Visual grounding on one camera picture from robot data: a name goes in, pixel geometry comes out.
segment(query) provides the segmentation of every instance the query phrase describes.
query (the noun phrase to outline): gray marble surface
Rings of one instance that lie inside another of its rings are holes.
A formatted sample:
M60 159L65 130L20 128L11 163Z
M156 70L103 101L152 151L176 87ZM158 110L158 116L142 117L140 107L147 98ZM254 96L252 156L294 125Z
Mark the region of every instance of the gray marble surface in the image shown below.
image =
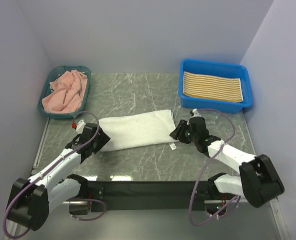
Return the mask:
M177 124L188 120L190 109L180 106L178 97L178 74L93 74L85 110L99 118L129 116L170 109ZM210 134L226 139L232 128L222 116L214 112L203 112ZM245 152L254 153L247 125L242 112L228 115L236 125L236 136L230 144ZM82 116L86 122L95 120ZM75 136L71 119L51 119L45 135L39 165L42 170L53 161L64 146ZM208 160L193 144L175 143L150 145L113 152L99 152L89 157L72 172L90 180L109 181L125 179L133 181L192 181ZM231 168L215 160L207 168L203 180L225 172L235 175Z

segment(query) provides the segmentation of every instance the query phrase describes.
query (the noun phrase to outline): white cloth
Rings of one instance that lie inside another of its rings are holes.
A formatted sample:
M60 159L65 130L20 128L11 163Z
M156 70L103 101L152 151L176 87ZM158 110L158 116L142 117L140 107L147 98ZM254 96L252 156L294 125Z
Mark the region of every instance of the white cloth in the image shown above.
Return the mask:
M176 142L169 134L176 128L170 110L133 116L107 117L100 127L111 138L101 152Z

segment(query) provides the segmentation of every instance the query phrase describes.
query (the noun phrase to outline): label tag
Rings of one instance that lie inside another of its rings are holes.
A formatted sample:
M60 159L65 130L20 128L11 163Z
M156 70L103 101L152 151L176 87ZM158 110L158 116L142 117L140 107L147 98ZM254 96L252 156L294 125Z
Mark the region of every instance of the label tag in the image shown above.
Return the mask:
M177 146L174 144L174 142L170 142L169 145L172 150L177 149Z

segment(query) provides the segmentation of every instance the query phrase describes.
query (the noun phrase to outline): pink towel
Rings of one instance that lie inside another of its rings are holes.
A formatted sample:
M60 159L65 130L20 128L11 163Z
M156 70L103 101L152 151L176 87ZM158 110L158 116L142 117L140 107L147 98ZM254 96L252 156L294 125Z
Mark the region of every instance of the pink towel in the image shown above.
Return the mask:
M45 112L69 114L77 111L81 107L87 81L85 74L72 70L66 71L56 81L51 82L54 92L42 99Z

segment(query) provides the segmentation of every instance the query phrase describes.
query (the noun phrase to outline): lavender wall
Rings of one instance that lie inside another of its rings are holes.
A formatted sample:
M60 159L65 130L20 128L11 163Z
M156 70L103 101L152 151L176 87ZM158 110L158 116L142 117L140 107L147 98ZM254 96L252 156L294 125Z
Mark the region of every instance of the lavender wall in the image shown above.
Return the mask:
M254 106L246 120L258 154L269 155L286 192L280 203L296 240L296 1L275 0L242 60Z
M0 239L12 183L31 171L45 118L37 111L50 61L16 1L0 0Z
M240 63L273 0L18 0L54 65L176 73L183 58Z

